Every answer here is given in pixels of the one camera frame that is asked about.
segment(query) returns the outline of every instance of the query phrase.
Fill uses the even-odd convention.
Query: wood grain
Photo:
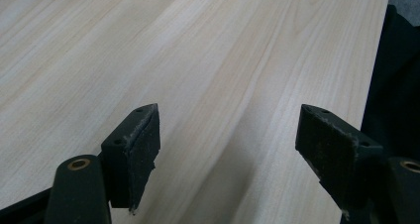
[[[157,102],[157,169],[115,223],[339,223],[300,104],[361,125],[386,2],[0,0],[0,208]]]

